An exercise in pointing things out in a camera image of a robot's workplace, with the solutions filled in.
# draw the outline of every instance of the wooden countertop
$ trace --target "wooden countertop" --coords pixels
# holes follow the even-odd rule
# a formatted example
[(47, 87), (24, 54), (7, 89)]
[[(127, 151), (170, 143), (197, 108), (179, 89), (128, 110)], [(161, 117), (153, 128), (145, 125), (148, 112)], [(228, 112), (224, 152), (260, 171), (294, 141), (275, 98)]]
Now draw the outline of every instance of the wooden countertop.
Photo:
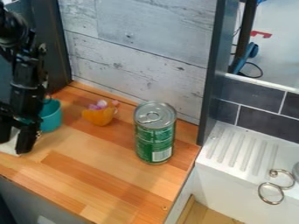
[[(136, 104), (76, 82), (71, 85), (54, 96), (62, 101), (62, 127), (44, 134), (22, 157), (0, 153), (1, 174), (94, 223), (163, 223), (198, 155), (198, 127), (178, 120), (172, 159), (145, 164), (134, 151)], [(107, 98), (121, 101), (118, 116), (108, 126), (81, 118), (88, 104)]]

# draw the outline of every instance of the tin can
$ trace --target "tin can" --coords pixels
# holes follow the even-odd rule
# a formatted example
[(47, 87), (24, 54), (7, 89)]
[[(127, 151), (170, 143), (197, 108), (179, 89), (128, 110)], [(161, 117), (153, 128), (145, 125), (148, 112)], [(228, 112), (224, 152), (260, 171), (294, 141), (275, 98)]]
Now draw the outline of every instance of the tin can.
[(176, 110), (167, 103), (148, 101), (136, 108), (136, 154), (140, 159), (161, 164), (172, 156), (176, 120)]

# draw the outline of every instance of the key ring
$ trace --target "key ring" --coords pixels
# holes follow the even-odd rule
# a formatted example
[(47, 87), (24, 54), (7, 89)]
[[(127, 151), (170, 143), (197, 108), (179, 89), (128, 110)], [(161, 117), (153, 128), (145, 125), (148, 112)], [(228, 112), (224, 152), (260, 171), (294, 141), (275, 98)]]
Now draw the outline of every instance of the key ring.
[[(291, 172), (285, 171), (283, 169), (272, 169), (272, 170), (269, 171), (269, 176), (271, 178), (276, 178), (279, 173), (283, 173), (283, 174), (289, 176), (290, 179), (292, 180), (292, 184), (288, 185), (288, 186), (281, 186), (281, 185), (276, 185), (276, 184), (273, 184), (273, 183), (270, 183), (270, 182), (266, 182), (266, 183), (262, 183), (261, 185), (259, 185), (259, 188), (258, 188), (258, 194), (259, 194), (261, 200), (263, 200), (264, 202), (266, 202), (267, 204), (272, 205), (272, 206), (276, 206), (276, 205), (281, 204), (282, 201), (284, 200), (283, 190), (288, 190), (288, 189), (292, 188), (295, 185), (295, 182), (296, 182), (294, 175)], [(266, 199), (261, 194), (261, 188), (263, 188), (264, 186), (272, 186), (273, 188), (277, 189), (279, 191), (279, 193), (281, 194), (282, 198), (277, 200), (277, 201), (271, 201), (271, 200)]]
[(279, 185), (279, 187), (280, 187), (282, 190), (289, 190), (289, 189), (291, 189), (291, 188), (295, 185), (295, 182), (296, 182), (296, 181), (295, 181), (295, 177), (294, 177), (294, 175), (293, 175), (291, 172), (289, 172), (289, 171), (285, 171), (285, 170), (283, 170), (283, 169), (272, 169), (272, 170), (270, 170), (269, 175), (270, 175), (271, 178), (277, 178), (278, 173), (283, 173), (283, 174), (289, 176), (290, 179), (292, 180), (292, 184), (289, 185), (289, 186), (282, 186), (282, 185)]
[[(264, 196), (262, 196), (261, 194), (261, 188), (263, 186), (272, 186), (273, 188), (277, 189), (279, 191), (279, 193), (281, 194), (282, 198), (277, 200), (277, 201), (271, 201), (271, 200), (268, 200), (266, 199)], [(260, 198), (266, 202), (267, 204), (271, 205), (271, 206), (276, 206), (276, 205), (279, 205), (282, 203), (282, 201), (284, 200), (284, 192), (282, 191), (282, 189), (278, 186), (278, 185), (275, 185), (275, 184), (272, 184), (270, 182), (266, 182), (266, 183), (262, 183), (261, 185), (259, 185), (259, 196)]]

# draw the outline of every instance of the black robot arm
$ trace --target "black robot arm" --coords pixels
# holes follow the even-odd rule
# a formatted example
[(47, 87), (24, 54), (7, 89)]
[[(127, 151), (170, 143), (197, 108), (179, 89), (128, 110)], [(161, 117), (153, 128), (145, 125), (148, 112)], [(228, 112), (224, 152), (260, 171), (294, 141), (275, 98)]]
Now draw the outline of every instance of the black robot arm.
[(0, 102), (0, 144), (10, 140), (12, 127), (18, 128), (17, 153), (31, 150), (42, 122), (38, 114), (47, 86), (46, 48), (36, 44), (35, 37), (26, 21), (0, 0), (0, 55), (11, 63), (12, 74), (10, 103)]

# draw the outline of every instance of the can label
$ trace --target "can label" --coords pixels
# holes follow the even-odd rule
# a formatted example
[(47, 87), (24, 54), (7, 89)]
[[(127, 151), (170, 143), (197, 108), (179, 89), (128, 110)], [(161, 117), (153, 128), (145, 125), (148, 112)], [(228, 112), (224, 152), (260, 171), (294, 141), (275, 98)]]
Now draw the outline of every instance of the can label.
[(149, 163), (161, 163), (172, 156), (174, 127), (147, 129), (136, 125), (136, 153)]

